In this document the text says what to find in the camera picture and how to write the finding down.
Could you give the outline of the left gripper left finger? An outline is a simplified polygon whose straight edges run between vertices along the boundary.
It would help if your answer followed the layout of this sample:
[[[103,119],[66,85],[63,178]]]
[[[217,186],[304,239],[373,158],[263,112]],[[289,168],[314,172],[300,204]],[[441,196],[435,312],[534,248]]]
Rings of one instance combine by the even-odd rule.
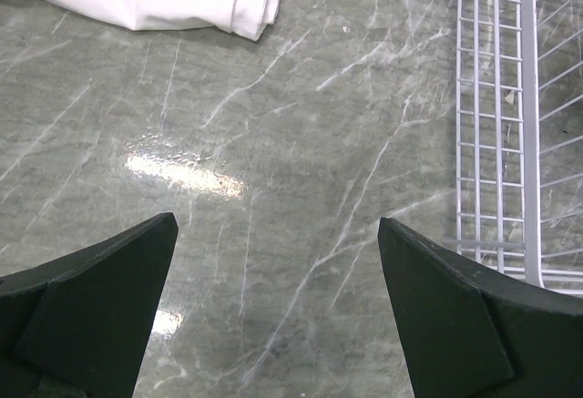
[[[2,396],[26,397],[46,374],[92,397],[131,396],[178,233],[160,213],[2,277]]]

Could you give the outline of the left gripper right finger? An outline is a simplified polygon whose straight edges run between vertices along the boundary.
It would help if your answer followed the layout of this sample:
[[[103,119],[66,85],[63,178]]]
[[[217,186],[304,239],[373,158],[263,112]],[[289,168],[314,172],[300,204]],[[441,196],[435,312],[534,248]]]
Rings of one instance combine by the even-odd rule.
[[[396,219],[378,244],[416,397],[579,397],[582,300],[491,270]]]

